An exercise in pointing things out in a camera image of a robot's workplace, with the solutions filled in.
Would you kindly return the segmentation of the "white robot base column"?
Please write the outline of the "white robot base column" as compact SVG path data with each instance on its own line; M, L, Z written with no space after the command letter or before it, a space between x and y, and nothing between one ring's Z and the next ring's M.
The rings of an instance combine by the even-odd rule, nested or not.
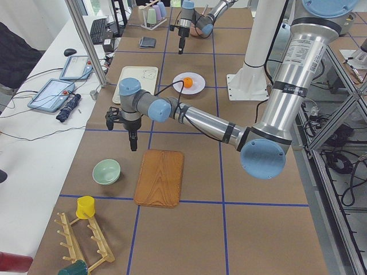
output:
M231 101L263 101L268 98L265 63L286 1L259 1L243 67L227 75Z

